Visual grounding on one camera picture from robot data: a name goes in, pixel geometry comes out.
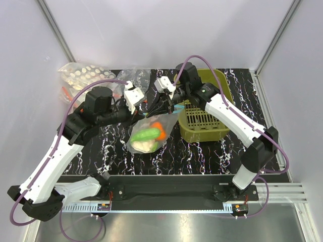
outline marble countertop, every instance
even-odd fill
[[[235,106],[265,126],[249,70],[220,69],[220,71],[227,77]],[[149,97],[152,98],[155,93],[152,86],[156,77],[167,75],[172,80],[175,74],[175,70],[151,70],[148,102]],[[241,165],[239,156],[245,151],[242,142],[231,131],[218,142],[189,144],[181,137],[178,123],[167,142],[151,154],[128,152],[126,142],[129,137],[129,130],[121,128],[120,125],[101,128],[100,134],[72,160],[64,174],[85,175],[90,171],[106,170],[110,174],[123,175],[235,174]],[[278,170],[277,160],[270,161],[266,168]]]

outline gray floor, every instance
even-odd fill
[[[250,213],[259,208],[252,205]],[[63,214],[63,227],[68,228],[84,215]],[[104,217],[105,231],[96,241],[305,241],[292,205],[270,204],[262,214],[250,219],[227,217],[221,214],[108,214]],[[93,218],[86,218],[66,233],[76,240],[88,240],[99,226]],[[58,216],[40,224],[36,241],[68,241],[60,233]]]

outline basket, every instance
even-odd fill
[[[214,71],[220,80],[224,95],[233,103],[226,76],[219,70],[215,69]],[[197,72],[203,83],[210,82],[219,87],[211,70],[198,69]],[[230,131],[217,118],[193,106],[188,100],[180,103],[180,105],[184,106],[184,110],[179,114],[180,132],[186,142],[219,141]]]

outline robotic arm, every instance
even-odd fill
[[[179,72],[182,64],[176,67]],[[278,140],[275,128],[265,129],[249,119],[228,100],[225,105],[219,89],[211,83],[202,83],[197,69],[192,63],[187,63],[180,76],[181,85],[175,87],[168,77],[158,78],[155,86],[159,92],[157,102],[151,105],[146,117],[161,113],[171,113],[174,105],[186,99],[215,116],[222,121],[246,146],[246,152],[241,156],[242,165],[233,178],[230,192],[242,193],[253,181],[261,168],[276,154],[276,148],[265,137],[255,130],[261,130],[274,141]],[[108,177],[93,175],[76,183],[55,186],[67,165],[78,154],[89,140],[98,135],[99,128],[103,126],[122,123],[124,127],[144,118],[137,109],[145,96],[139,88],[131,82],[125,86],[124,98],[112,104],[112,91],[107,87],[94,87],[86,95],[85,101],[68,116],[63,130],[63,136],[54,155],[50,157],[58,139],[56,135],[49,151],[44,156],[32,175],[20,186],[12,186],[8,190],[9,196],[17,201],[24,191],[19,203],[23,204],[23,211],[30,217],[41,221],[48,221],[56,216],[64,205],[85,197],[98,197],[103,199],[108,192]],[[242,119],[252,123],[247,125]],[[50,162],[38,174],[45,161]],[[30,181],[37,177],[32,187],[28,188]]]

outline clear plastic bag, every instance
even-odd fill
[[[139,87],[143,93],[148,90],[150,83],[150,69],[137,69],[132,70],[122,70],[116,77],[117,80],[131,81],[135,87]],[[125,89],[125,85],[119,84],[114,93],[116,94],[116,99],[118,96],[122,96]]]
[[[179,112],[144,118],[133,127],[126,146],[131,153],[152,153],[158,150],[170,136],[178,120]]]
[[[106,67],[88,65],[83,63],[68,63],[59,69],[61,79],[64,81],[61,92],[61,99],[70,103],[73,97],[87,85],[104,79],[114,79],[116,75]],[[118,86],[116,83],[102,83],[98,86],[109,87],[112,91]],[[76,106],[85,100],[84,92],[77,100]]]

